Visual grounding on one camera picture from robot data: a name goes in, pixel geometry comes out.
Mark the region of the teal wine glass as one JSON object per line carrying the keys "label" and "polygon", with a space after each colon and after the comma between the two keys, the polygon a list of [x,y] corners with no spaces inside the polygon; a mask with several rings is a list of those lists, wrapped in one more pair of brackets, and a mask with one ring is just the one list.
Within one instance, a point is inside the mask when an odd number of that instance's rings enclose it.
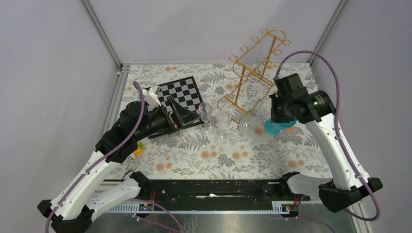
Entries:
{"label": "teal wine glass", "polygon": [[264,123],[264,130],[268,135],[275,136],[285,131],[285,129],[294,126],[296,123],[296,120],[292,120],[288,123],[272,123],[270,120],[267,120]]}

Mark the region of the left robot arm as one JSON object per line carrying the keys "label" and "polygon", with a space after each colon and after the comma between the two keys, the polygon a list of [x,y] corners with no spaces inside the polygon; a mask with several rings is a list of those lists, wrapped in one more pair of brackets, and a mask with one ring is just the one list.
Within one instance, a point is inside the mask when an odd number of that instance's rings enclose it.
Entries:
{"label": "left robot arm", "polygon": [[194,103],[184,106],[171,96],[166,105],[158,107],[147,107],[145,101],[129,103],[70,185],[56,198],[38,204],[47,218],[46,228],[57,233],[83,233],[115,205],[135,197],[152,197],[152,182],[140,171],[99,195],[94,193],[105,177],[138,149],[139,141],[157,133],[172,134],[191,124],[199,117],[196,107]]}

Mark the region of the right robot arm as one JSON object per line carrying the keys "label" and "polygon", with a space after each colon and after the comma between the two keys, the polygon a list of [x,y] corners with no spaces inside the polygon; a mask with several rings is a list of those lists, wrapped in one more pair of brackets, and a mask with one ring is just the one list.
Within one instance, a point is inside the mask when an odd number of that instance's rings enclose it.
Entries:
{"label": "right robot arm", "polygon": [[321,179],[299,172],[281,177],[279,195],[291,200],[297,194],[320,199],[331,212],[339,212],[380,190],[379,178],[370,177],[346,142],[340,124],[336,122],[336,108],[324,91],[309,93],[298,74],[275,81],[277,92],[270,95],[272,123],[297,120],[315,138],[330,168],[332,177]]}

